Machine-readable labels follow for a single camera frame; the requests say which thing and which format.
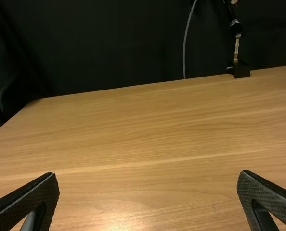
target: cable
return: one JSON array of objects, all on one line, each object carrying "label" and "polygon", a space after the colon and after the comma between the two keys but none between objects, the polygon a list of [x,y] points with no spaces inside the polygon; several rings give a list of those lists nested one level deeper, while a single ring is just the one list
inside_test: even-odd
[{"label": "cable", "polygon": [[187,22],[187,26],[186,26],[186,30],[185,30],[185,35],[183,37],[183,46],[182,46],[182,69],[183,69],[183,79],[186,79],[186,41],[187,41],[187,35],[188,35],[188,30],[189,30],[189,25],[190,25],[190,21],[191,21],[191,17],[192,17],[192,13],[193,10],[195,9],[195,5],[196,5],[197,0],[195,0],[192,4],[189,16],[188,16],[188,22]]}]

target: wood grain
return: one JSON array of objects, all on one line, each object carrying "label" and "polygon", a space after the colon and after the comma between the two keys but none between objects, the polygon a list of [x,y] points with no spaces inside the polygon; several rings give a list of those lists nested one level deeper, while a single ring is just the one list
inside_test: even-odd
[{"label": "wood grain", "polygon": [[51,230],[248,231],[243,169],[286,188],[286,67],[41,99],[0,128],[0,197],[55,172]]}]

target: black backdrop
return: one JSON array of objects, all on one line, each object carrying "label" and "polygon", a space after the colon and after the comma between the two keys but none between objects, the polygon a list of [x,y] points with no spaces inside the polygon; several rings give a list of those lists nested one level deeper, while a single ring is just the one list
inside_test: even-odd
[{"label": "black backdrop", "polygon": [[[0,115],[47,96],[182,78],[190,0],[0,0]],[[286,65],[286,0],[241,0],[241,56]],[[222,0],[198,0],[188,77],[225,73],[234,42]]]}]

